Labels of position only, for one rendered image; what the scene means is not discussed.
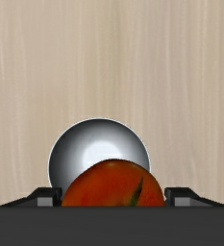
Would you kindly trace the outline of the red tomato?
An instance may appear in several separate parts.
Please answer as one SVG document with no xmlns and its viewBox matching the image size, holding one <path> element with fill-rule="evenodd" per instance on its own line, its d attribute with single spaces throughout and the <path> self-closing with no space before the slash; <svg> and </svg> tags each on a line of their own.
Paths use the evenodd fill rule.
<svg viewBox="0 0 224 246">
<path fill-rule="evenodd" d="M 79 175 L 63 207 L 163 207 L 162 189 L 145 168 L 128 160 L 103 160 Z"/>
</svg>

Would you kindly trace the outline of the silver metal bowl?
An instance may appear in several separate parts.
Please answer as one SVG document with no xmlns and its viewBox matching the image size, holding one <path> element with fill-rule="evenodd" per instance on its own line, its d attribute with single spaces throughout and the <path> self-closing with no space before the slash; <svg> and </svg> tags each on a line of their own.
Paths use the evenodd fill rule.
<svg viewBox="0 0 224 246">
<path fill-rule="evenodd" d="M 102 160 L 129 160 L 151 170 L 149 153 L 128 126 L 109 118 L 91 118 L 65 130 L 52 147 L 48 180 L 65 193 L 70 184 Z"/>
</svg>

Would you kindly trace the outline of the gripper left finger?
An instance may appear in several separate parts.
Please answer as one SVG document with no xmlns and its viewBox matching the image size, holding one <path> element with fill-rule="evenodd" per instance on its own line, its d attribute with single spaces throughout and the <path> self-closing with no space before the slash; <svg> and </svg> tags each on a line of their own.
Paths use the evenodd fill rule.
<svg viewBox="0 0 224 246">
<path fill-rule="evenodd" d="M 61 204 L 60 187 L 38 187 L 29 196 L 3 204 L 3 207 L 59 207 Z"/>
</svg>

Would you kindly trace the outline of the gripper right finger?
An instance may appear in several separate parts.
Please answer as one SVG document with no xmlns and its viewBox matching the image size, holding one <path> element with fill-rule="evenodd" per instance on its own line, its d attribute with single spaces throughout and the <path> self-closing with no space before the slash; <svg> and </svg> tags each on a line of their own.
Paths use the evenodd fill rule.
<svg viewBox="0 0 224 246">
<path fill-rule="evenodd" d="M 165 204 L 170 207 L 224 207 L 224 204 L 197 195 L 189 187 L 166 187 Z"/>
</svg>

